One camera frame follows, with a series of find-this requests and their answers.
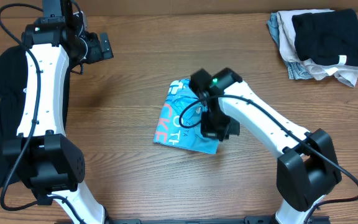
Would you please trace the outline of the light blue printed t-shirt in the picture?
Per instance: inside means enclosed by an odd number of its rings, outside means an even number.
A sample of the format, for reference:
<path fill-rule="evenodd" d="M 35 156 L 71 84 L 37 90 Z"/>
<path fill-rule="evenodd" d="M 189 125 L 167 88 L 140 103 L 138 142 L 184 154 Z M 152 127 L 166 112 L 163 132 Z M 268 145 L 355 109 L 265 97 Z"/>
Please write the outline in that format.
<path fill-rule="evenodd" d="M 205 138 L 200 131 L 201 103 L 186 107 L 198 97 L 189 87 L 189 79 L 171 82 L 154 134 L 154 143 L 206 154 L 215 154 L 219 141 Z"/>

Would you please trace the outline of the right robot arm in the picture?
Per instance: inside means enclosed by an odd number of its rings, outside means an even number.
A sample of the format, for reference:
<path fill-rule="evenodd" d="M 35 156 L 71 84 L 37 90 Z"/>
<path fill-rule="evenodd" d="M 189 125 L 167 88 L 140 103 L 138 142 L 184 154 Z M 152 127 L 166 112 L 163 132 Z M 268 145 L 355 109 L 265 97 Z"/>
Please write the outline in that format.
<path fill-rule="evenodd" d="M 309 132 L 262 101 L 230 68 L 214 76 L 198 70 L 190 89 L 207 110 L 201 115 L 201 134 L 227 140 L 247 128 L 277 161 L 276 186 L 283 198 L 273 215 L 246 216 L 244 223 L 329 223 L 314 216 L 313 207 L 341 181 L 331 137 L 319 129 Z"/>

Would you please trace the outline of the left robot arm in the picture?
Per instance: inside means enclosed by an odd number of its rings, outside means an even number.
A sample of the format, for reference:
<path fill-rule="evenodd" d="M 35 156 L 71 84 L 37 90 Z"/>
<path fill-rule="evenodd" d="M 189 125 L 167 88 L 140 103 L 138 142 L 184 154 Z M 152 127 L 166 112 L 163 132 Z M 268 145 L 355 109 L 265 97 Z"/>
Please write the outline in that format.
<path fill-rule="evenodd" d="M 108 35 L 88 32 L 74 1 L 44 1 L 40 10 L 42 17 L 17 40 L 27 59 L 25 104 L 16 136 L 2 154 L 35 204 L 57 202 L 73 223 L 110 223 L 85 182 L 84 155 L 65 133 L 70 74 L 113 57 Z"/>

